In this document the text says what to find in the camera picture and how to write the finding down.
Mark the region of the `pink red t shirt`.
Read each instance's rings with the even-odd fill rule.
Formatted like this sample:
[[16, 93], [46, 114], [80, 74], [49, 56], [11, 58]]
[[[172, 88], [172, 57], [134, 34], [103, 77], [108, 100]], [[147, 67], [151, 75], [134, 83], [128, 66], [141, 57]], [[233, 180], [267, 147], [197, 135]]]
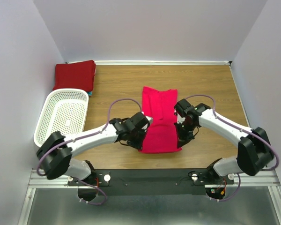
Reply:
[[143, 141], [141, 153], [157, 154], [178, 152], [177, 132], [174, 106], [178, 91], [171, 89], [159, 91], [144, 87], [142, 91], [142, 109], [146, 116], [153, 118]]

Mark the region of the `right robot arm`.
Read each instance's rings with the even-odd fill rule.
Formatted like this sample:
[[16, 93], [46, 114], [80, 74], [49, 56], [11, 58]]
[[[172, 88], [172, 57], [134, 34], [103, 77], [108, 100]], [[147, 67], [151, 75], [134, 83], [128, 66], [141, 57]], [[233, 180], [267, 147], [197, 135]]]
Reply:
[[177, 122], [177, 147], [181, 148], [194, 140], [194, 130], [208, 128], [224, 137], [237, 147], [237, 155], [220, 158], [211, 163], [203, 174], [210, 183], [215, 183], [231, 173], [256, 175], [275, 158], [267, 133], [258, 127], [252, 129], [237, 124], [218, 114], [204, 103], [191, 105], [185, 98], [174, 106]]

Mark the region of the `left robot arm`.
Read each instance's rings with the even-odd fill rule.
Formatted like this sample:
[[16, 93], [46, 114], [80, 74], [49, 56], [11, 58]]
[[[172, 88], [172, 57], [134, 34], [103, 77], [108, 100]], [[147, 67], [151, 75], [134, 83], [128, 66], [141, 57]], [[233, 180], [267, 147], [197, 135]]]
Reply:
[[62, 175], [92, 183], [95, 169], [87, 160], [74, 157], [92, 148], [125, 141], [129, 147], [142, 149], [143, 141], [153, 118], [137, 112], [130, 118], [114, 118], [105, 125], [76, 135], [64, 136], [52, 133], [37, 151], [37, 173], [48, 180]]

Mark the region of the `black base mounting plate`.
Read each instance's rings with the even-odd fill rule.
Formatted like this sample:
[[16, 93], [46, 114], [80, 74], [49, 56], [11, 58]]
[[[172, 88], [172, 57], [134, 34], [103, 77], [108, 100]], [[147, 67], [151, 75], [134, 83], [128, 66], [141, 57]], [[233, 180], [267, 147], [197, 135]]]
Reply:
[[212, 178], [204, 168], [184, 169], [97, 169], [80, 183], [68, 178], [80, 197], [94, 199], [95, 194], [132, 195], [205, 195], [208, 188], [234, 184], [231, 176]]

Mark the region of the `white plastic laundry basket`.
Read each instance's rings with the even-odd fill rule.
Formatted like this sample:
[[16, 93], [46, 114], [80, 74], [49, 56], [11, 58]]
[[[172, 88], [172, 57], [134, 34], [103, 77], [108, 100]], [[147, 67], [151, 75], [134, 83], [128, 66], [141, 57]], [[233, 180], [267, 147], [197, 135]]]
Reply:
[[74, 135], [84, 130], [89, 96], [81, 89], [57, 89], [46, 98], [34, 132], [34, 143], [41, 147], [47, 138], [59, 131]]

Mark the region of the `folded dark red shirt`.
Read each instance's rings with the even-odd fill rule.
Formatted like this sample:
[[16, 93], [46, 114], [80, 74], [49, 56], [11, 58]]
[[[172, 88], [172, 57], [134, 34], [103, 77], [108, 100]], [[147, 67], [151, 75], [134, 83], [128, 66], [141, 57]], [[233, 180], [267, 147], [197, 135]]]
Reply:
[[81, 89], [91, 92], [94, 88], [96, 64], [93, 60], [77, 63], [56, 64], [55, 85], [57, 89]]

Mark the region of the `aluminium frame rail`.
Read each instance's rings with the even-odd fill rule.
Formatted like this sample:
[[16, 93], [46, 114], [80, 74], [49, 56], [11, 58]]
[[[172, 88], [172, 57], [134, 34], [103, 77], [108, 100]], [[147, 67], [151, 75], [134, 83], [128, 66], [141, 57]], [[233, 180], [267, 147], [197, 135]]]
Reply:
[[61, 176], [31, 172], [21, 225], [281, 225], [275, 172], [231, 173], [210, 182], [204, 169], [97, 170], [103, 194]]

